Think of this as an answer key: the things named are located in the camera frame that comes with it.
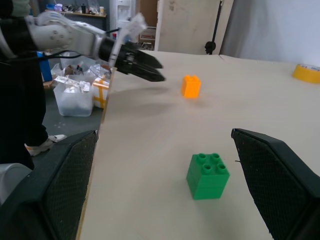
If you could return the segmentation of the crumpled clear plastic bag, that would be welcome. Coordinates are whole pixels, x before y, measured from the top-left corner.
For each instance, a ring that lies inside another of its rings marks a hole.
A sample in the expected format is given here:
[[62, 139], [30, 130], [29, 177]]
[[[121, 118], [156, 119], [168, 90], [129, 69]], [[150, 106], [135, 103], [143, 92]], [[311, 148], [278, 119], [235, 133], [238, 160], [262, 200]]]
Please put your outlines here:
[[99, 79], [110, 80], [112, 75], [112, 69], [105, 64], [91, 65], [88, 70], [84, 72], [87, 77], [96, 77]]

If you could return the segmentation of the blue box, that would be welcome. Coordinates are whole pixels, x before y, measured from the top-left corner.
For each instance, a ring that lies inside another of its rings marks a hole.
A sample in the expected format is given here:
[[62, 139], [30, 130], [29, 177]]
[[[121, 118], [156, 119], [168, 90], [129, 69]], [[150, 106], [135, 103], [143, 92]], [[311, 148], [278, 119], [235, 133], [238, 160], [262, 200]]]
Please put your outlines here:
[[40, 71], [41, 71], [43, 82], [52, 81], [53, 78], [52, 78], [52, 74], [51, 74], [49, 61], [47, 59], [41, 60], [39, 62], [39, 66], [40, 66]]

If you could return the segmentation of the person in black trousers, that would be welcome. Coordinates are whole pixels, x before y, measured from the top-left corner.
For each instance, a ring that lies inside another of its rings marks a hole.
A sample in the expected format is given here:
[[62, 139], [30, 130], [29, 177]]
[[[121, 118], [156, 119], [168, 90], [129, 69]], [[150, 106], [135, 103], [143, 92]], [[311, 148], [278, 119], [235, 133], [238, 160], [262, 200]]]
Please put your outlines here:
[[0, 0], [0, 164], [34, 169], [33, 156], [66, 138], [48, 135], [46, 96], [25, 17], [30, 0]]

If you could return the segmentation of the yellow tape roll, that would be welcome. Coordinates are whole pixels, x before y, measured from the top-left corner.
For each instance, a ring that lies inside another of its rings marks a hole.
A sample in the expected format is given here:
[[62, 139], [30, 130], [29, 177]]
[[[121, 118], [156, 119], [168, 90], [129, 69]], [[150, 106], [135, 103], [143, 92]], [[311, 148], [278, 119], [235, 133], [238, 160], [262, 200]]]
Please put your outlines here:
[[303, 82], [320, 84], [320, 67], [309, 64], [297, 64], [292, 76]]

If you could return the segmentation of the orange studded plastic cube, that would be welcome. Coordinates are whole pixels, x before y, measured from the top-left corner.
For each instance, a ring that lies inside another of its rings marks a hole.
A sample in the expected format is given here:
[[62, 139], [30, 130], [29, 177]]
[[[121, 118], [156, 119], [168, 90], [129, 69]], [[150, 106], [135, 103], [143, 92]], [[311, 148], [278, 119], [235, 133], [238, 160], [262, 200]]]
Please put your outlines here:
[[185, 98], [195, 99], [199, 96], [202, 82], [196, 76], [186, 75], [182, 80], [181, 95]]

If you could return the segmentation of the cluttered wall shelf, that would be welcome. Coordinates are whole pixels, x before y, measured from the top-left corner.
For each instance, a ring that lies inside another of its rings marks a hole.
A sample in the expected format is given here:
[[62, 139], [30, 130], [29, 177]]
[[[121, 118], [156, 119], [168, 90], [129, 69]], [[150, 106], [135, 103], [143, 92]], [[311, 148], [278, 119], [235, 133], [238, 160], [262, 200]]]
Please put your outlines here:
[[106, 18], [107, 15], [104, 12], [103, 8], [96, 8], [89, 6], [88, 4], [78, 5], [76, 2], [73, 4], [62, 4], [62, 3], [47, 3], [46, 12], [54, 11], [61, 13], [63, 15], [77, 15], [77, 16], [86, 16], [86, 17], [95, 17], [95, 18]]

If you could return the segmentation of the white box with yellow tape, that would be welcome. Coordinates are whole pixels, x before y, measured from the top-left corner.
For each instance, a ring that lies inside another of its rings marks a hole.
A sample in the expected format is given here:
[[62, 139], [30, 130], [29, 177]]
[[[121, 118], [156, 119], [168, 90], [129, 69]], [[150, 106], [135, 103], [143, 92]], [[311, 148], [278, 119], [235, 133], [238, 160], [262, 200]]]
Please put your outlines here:
[[106, 105], [106, 99], [108, 95], [110, 83], [105, 77], [97, 77], [92, 85], [91, 90], [93, 94], [93, 103], [96, 107], [104, 109]]

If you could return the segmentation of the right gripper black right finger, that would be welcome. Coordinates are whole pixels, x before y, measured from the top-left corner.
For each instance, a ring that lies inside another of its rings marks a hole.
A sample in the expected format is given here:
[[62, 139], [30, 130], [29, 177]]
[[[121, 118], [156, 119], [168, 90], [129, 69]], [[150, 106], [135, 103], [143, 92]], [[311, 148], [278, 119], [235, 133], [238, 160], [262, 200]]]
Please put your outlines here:
[[282, 140], [240, 128], [231, 138], [273, 240], [320, 240], [320, 176]]

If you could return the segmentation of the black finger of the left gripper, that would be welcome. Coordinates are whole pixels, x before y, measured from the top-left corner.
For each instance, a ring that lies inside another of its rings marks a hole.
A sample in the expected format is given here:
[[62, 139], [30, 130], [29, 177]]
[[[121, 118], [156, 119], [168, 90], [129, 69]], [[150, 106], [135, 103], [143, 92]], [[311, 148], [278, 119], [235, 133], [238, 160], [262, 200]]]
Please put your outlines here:
[[166, 80], [156, 68], [145, 64], [132, 64], [128, 73], [149, 82], [164, 82]]
[[145, 53], [144, 51], [138, 50], [136, 53], [136, 62], [139, 65], [149, 66], [154, 69], [162, 69], [163, 65], [152, 55]]

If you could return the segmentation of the clear plastic storage bin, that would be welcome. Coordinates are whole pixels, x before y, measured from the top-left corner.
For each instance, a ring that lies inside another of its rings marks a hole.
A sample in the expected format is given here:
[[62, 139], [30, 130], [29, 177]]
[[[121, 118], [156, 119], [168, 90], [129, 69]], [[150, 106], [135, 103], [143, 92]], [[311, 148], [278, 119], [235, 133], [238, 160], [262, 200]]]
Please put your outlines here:
[[57, 76], [54, 91], [60, 115], [88, 117], [93, 110], [93, 80], [83, 75]]

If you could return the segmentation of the white water dispenser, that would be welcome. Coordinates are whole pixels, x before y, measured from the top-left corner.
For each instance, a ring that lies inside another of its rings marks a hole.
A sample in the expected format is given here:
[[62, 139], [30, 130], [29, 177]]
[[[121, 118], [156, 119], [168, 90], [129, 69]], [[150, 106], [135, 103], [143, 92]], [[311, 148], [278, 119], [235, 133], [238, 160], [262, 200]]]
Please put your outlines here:
[[125, 27], [135, 15], [136, 0], [116, 0], [116, 28]]

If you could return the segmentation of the leaning wooden board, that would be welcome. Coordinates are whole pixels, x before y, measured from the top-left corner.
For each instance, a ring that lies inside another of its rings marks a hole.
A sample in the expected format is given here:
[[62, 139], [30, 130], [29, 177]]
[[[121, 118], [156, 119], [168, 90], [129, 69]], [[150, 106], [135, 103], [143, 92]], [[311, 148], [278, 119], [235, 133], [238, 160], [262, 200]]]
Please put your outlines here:
[[[154, 50], [205, 55], [220, 0], [159, 0]], [[223, 0], [213, 55], [221, 51], [234, 0]]]

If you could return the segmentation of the green studded plastic cube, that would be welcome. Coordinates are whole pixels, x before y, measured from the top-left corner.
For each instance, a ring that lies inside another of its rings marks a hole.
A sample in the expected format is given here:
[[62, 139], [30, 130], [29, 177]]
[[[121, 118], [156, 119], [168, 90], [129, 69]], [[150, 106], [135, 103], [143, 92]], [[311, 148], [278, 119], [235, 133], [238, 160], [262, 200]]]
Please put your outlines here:
[[194, 200], [219, 199], [230, 173], [218, 153], [192, 155], [186, 180]]

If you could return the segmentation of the black stand pole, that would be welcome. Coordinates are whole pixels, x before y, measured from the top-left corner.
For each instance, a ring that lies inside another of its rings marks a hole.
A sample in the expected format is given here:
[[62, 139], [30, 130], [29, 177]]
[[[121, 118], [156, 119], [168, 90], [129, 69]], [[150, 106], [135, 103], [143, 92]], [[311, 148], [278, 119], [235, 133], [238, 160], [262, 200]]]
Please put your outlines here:
[[219, 6], [218, 6], [218, 11], [217, 11], [217, 16], [215, 20], [215, 25], [214, 25], [214, 30], [213, 30], [213, 35], [212, 35], [212, 40], [208, 41], [204, 48], [205, 48], [205, 53], [207, 55], [212, 55], [213, 51], [216, 49], [216, 36], [217, 36], [217, 31], [218, 31], [218, 26], [219, 26], [219, 20], [222, 12], [222, 6], [223, 6], [224, 0], [219, 0]]

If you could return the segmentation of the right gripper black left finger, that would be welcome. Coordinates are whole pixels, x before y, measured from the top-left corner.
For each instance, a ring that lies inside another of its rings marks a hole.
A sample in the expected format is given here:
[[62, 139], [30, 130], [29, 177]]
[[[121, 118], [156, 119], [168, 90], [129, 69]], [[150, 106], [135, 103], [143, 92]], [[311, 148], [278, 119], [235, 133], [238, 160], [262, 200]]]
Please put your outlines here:
[[55, 143], [0, 206], [0, 240], [76, 240], [98, 133]]

